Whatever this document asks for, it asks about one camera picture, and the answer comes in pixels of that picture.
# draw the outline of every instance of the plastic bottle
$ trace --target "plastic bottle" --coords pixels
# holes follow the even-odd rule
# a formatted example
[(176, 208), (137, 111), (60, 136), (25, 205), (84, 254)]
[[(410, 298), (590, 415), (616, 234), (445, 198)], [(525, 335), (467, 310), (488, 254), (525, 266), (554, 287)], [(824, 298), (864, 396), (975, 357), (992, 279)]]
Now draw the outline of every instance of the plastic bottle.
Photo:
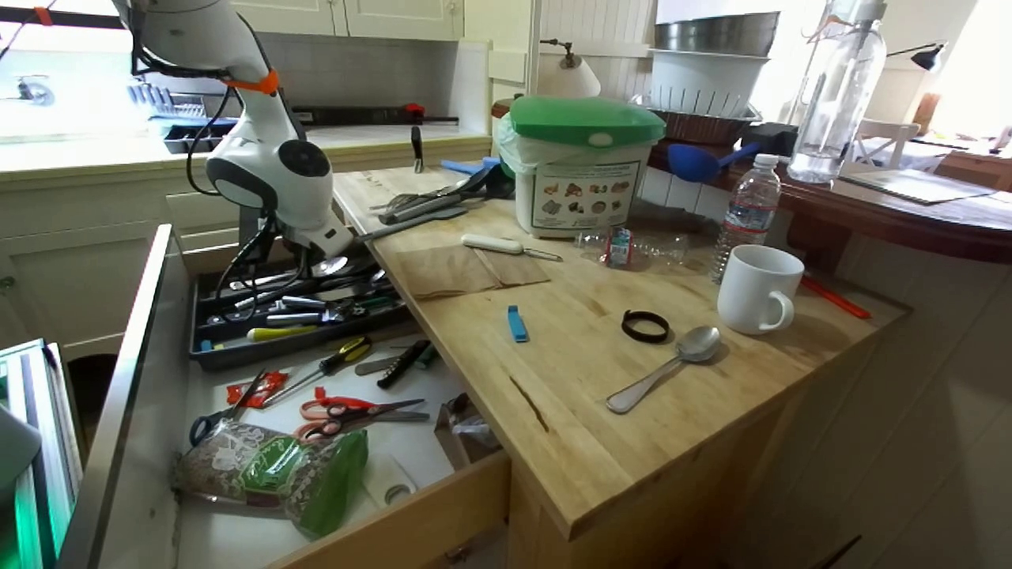
[(717, 238), (714, 282), (723, 279), (723, 266), (733, 247), (767, 242), (769, 224), (781, 202), (777, 161), (777, 154), (755, 154), (753, 169), (738, 179)]
[(829, 11), (833, 18), (824, 21), (800, 101), (791, 179), (833, 183), (847, 161), (885, 65), (884, 11), (884, 0), (864, 0), (852, 14)]

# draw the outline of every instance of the open drawer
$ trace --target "open drawer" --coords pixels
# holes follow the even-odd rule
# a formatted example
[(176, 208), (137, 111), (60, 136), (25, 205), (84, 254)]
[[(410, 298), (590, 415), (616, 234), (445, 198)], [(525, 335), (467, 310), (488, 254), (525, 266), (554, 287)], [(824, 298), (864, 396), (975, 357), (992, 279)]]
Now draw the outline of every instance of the open drawer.
[[(397, 506), (362, 499), (342, 532), (308, 540), (289, 519), (176, 499), (170, 469), (189, 448), (189, 419), (225, 407), (225, 385), (259, 365), (202, 369), (187, 357), (189, 269), (168, 224), (154, 231), (147, 276), (123, 332), (118, 369), (92, 440), (79, 503), (60, 566), (428, 566), (505, 520), (505, 455), (453, 469), (435, 419), (459, 385), (439, 371), (410, 369), (385, 397), (428, 397), (428, 422), (373, 422), (371, 448), (392, 455), (415, 495)], [(293, 369), (320, 359), (328, 345), (271, 359)], [(373, 381), (342, 369), (326, 389), (382, 400)], [(300, 396), (244, 422), (297, 427)]]

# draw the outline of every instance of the coffee mug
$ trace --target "coffee mug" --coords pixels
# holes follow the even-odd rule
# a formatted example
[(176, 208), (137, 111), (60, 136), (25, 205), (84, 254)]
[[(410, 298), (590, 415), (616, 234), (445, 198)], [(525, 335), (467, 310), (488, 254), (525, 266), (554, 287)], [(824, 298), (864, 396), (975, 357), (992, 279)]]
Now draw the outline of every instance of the coffee mug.
[(740, 242), (730, 250), (717, 291), (717, 316), (742, 332), (767, 335), (794, 323), (794, 291), (804, 263), (784, 250)]

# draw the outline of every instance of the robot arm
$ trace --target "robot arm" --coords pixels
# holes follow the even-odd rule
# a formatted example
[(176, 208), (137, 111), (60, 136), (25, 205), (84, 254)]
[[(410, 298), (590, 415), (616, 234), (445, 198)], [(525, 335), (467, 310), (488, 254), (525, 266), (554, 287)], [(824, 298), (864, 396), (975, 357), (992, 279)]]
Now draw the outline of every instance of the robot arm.
[(308, 253), (334, 254), (356, 240), (333, 205), (326, 154), (291, 120), (278, 75), (232, 0), (115, 0), (137, 57), (168, 75), (219, 75), (237, 87), (244, 112), (208, 154), (214, 189)]

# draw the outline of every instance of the black rubber band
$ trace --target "black rubber band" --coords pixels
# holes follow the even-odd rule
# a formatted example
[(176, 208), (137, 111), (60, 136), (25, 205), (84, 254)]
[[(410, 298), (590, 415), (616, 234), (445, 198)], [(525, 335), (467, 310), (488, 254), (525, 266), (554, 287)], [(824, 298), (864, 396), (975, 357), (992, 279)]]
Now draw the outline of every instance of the black rubber band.
[(628, 310), (622, 316), (622, 332), (637, 340), (650, 340), (650, 345), (665, 345), (668, 335), (671, 335), (671, 325), (665, 316), (659, 312), (647, 312), (647, 310)]

